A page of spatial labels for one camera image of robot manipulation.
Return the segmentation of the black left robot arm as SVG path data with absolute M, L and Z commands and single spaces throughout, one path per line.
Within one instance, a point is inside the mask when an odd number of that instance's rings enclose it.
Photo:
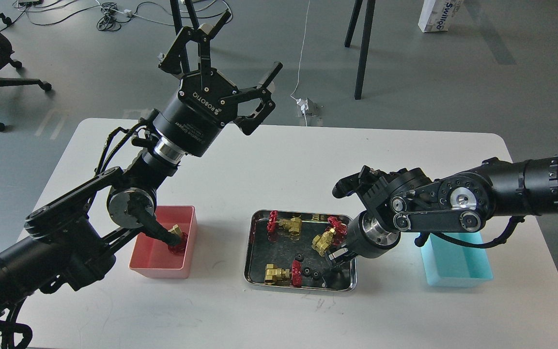
M 177 36 L 159 68 L 180 80 L 163 112 L 153 109 L 131 128 L 108 137 L 92 179 L 38 208 L 25 219 L 28 237 L 0 252 L 0 334 L 3 349 L 25 349 L 31 327 L 18 313 L 35 291 L 74 291 L 102 280 L 115 254 L 140 233 L 171 247 L 184 235 L 156 220 L 156 192 L 186 155 L 201 157 L 229 123 L 250 135 L 275 108 L 269 86 L 282 69 L 274 63 L 257 86 L 240 89 L 211 66 L 210 43 L 232 16 L 182 26 L 172 5 Z

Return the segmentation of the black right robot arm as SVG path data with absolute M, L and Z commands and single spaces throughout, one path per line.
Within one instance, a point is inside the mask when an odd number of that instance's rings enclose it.
M 325 253 L 333 267 L 357 256 L 377 258 L 396 247 L 403 232 L 418 232 L 418 247 L 437 236 L 461 247 L 492 248 L 525 216 L 558 213 L 558 155 L 516 163 L 494 157 L 436 180 L 421 168 L 386 173 L 363 166 L 340 179 L 332 194 L 356 194 L 365 207 L 343 243 Z

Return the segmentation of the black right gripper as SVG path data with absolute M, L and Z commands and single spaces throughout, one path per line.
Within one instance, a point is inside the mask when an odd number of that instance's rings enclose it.
M 332 272 L 339 272 L 342 266 L 357 256 L 373 259 L 395 248 L 399 243 L 401 233 L 397 230 L 387 230 L 376 218 L 368 213 L 359 214 L 347 228 L 347 238 L 341 248 L 326 253 L 325 260 Z

